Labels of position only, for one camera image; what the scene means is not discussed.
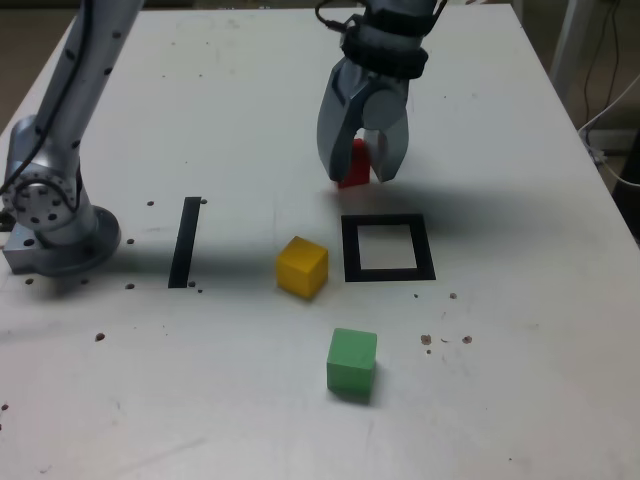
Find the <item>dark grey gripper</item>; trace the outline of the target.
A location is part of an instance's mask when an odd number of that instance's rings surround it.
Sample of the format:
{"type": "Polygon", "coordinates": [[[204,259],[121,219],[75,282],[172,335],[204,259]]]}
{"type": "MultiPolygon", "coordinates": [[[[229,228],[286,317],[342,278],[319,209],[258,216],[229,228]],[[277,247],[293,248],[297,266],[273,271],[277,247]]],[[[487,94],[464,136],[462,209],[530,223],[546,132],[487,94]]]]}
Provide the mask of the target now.
{"type": "Polygon", "coordinates": [[[409,145],[408,93],[408,80],[375,73],[351,60],[341,59],[333,67],[316,135],[320,160],[332,181],[342,182],[348,175],[352,142],[362,127],[378,181],[396,177],[409,145]],[[369,87],[382,89],[372,93],[364,104],[369,87]]]}

